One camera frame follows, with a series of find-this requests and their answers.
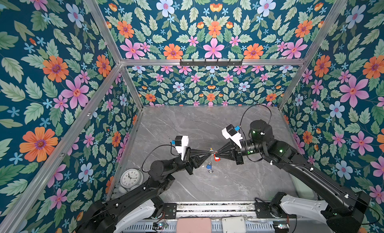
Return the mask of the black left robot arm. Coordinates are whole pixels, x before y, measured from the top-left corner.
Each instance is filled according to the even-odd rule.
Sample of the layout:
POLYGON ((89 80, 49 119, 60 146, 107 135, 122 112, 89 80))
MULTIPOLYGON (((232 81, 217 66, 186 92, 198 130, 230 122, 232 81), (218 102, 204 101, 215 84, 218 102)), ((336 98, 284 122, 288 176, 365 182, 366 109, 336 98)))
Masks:
POLYGON ((120 233, 142 219, 158 216, 164 207, 160 195, 175 181, 172 174, 185 170, 192 175, 211 154, 187 147, 185 156, 154 161, 145 182, 114 200, 91 204, 73 232, 120 233))

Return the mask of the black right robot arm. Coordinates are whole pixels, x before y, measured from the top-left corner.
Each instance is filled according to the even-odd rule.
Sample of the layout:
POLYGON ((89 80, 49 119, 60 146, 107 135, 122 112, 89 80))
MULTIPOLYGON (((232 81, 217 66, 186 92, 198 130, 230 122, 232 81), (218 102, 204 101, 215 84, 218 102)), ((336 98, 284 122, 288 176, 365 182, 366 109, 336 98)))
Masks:
POLYGON ((307 163, 294 147, 275 139, 272 127, 265 121, 251 122, 249 140, 231 124, 222 130, 222 135, 229 142, 217 151, 217 157, 243 164, 244 156, 258 153, 263 160, 291 174, 321 198, 315 201, 279 192, 269 203, 272 216, 302 216, 326 224, 335 233, 360 230, 369 208, 369 195, 347 189, 307 163))

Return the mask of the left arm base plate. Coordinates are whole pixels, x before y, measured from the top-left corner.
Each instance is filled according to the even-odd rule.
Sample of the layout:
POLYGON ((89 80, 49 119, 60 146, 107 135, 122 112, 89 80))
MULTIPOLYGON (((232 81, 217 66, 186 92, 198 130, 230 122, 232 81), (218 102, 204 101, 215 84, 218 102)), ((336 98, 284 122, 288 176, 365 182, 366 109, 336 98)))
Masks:
POLYGON ((176 219, 178 204, 177 203, 165 203, 157 208, 156 219, 176 219))

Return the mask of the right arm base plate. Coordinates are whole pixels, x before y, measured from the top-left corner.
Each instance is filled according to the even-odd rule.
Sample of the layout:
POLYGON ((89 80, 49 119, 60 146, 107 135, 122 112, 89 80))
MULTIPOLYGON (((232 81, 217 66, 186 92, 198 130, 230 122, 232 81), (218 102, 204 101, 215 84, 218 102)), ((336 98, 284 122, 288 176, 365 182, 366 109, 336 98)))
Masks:
POLYGON ((264 202, 255 202, 255 213, 259 219, 296 219, 296 215, 290 215, 283 211, 283 209, 277 205, 264 202))

